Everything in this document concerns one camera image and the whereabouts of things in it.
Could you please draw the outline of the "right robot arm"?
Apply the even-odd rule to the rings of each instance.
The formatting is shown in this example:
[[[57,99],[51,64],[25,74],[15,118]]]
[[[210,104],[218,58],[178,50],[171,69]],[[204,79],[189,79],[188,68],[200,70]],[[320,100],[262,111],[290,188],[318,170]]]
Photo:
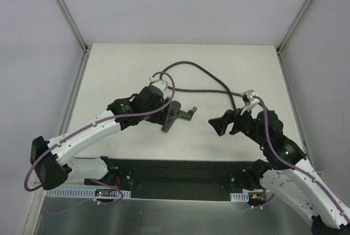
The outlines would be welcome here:
[[[312,234],[349,234],[349,207],[326,186],[302,149],[284,135],[283,123],[273,110],[256,117],[242,109],[227,110],[208,122],[219,136],[232,124],[229,134],[243,133],[267,159],[256,160],[238,173],[237,186],[271,191],[311,224]]]

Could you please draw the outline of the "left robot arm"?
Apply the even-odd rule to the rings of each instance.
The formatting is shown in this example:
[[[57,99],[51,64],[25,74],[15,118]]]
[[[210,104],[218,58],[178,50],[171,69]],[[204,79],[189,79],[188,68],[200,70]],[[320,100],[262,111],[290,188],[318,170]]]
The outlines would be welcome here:
[[[75,159],[75,155],[95,142],[141,121],[159,115],[170,104],[165,100],[164,81],[144,87],[140,93],[114,100],[100,114],[76,130],[49,140],[39,136],[32,141],[29,173],[36,173],[40,187],[52,190],[66,180],[76,178],[98,179],[103,185],[115,180],[115,171],[97,158],[89,162]]]

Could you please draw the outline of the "dark grey faucet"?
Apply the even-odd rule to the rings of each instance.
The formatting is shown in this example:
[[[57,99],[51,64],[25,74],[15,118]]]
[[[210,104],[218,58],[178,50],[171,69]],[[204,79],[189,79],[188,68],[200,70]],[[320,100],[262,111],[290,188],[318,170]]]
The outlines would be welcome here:
[[[191,119],[193,118],[194,114],[197,111],[197,107],[193,107],[192,109],[185,112],[181,110],[181,106],[182,105],[178,101],[171,102],[168,109],[166,120],[161,128],[162,132],[167,133],[177,119],[191,121]]]

